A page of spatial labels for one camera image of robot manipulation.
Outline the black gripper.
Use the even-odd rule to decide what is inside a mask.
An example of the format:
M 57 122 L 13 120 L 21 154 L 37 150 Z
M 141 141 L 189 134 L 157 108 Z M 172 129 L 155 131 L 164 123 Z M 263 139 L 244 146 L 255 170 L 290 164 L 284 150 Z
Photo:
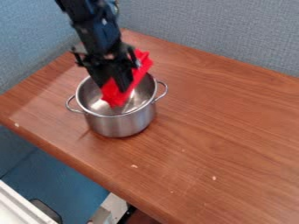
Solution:
M 121 41 L 115 14 L 72 15 L 71 26 L 79 34 L 84 49 L 72 48 L 76 63 L 101 88 L 113 77 L 121 93 L 133 81 L 132 68 L 140 67 L 133 47 Z

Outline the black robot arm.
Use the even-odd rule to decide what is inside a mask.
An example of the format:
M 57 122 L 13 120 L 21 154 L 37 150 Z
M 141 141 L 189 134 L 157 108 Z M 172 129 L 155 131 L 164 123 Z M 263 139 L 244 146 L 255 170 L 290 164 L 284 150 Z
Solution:
M 116 89 L 124 93 L 133 83 L 132 69 L 140 66 L 135 48 L 121 41 L 117 25 L 117 4 L 108 0 L 55 0 L 69 17 L 83 50 L 71 52 L 76 63 L 100 88 L 112 79 Z

